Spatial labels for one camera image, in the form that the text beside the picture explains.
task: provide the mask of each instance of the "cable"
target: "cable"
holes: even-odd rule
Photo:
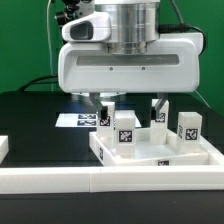
[[[54,84],[54,83],[58,83],[57,82],[39,82],[39,81],[43,81],[43,80],[47,80],[47,79],[53,79],[53,78],[58,78],[58,75],[49,75],[49,76],[42,76],[40,78],[36,78],[33,79],[32,81],[28,82],[27,84],[23,85],[22,87],[20,87],[17,91],[19,92],[24,92],[26,88],[28,88],[31,85],[36,85],[36,84]]]
[[[52,44],[51,44],[51,30],[50,30],[50,5],[52,0],[49,0],[47,5],[47,39],[48,39],[48,48],[50,56],[50,69],[51,74],[53,74],[53,55],[52,55]]]
[[[210,105],[208,104],[208,102],[202,97],[202,95],[197,91],[195,90],[195,92],[198,94],[198,96],[200,97],[200,99],[206,104],[206,106],[211,109]]]
[[[205,36],[205,33],[204,33],[200,28],[198,28],[198,27],[196,27],[196,26],[190,26],[190,29],[191,29],[191,30],[195,30],[195,31],[201,33],[202,36],[203,36],[203,48],[202,48],[202,51],[201,51],[201,53],[200,53],[200,55],[201,55],[201,54],[204,53],[204,51],[205,51],[205,49],[206,49],[206,47],[207,47],[207,38],[206,38],[206,36]]]
[[[179,10],[179,8],[177,6],[177,3],[175,2],[175,0],[170,0],[170,3],[173,6],[173,9],[174,9],[174,11],[175,11],[175,13],[177,15],[177,19],[179,21],[179,24],[183,24],[184,20],[183,20],[183,17],[181,15],[181,12],[180,12],[180,10]]]

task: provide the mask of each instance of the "black table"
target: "black table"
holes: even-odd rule
[[[150,124],[153,94],[128,94],[116,109],[135,110]],[[224,118],[194,98],[170,94],[168,128],[176,132],[180,111],[203,116],[202,136],[224,152]],[[95,113],[88,103],[51,92],[0,95],[0,135],[9,136],[10,167],[101,166],[88,146],[94,128],[56,128],[60,113]],[[224,223],[224,191],[114,192],[0,195],[0,223]]]

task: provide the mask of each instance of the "white base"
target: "white base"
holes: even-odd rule
[[[169,166],[224,165],[224,156],[203,137],[199,146],[196,149],[189,148],[190,153],[186,154],[176,148],[176,134],[168,130],[166,144],[155,145],[150,142],[150,130],[135,130],[135,156],[132,159],[117,155],[114,148],[116,139],[99,139],[95,132],[90,133],[90,148],[104,166],[158,166],[163,162],[168,162]]]
[[[2,168],[0,194],[223,190],[223,155],[203,138],[200,144],[208,154],[207,165]],[[7,137],[0,137],[0,152],[2,160],[8,152]]]

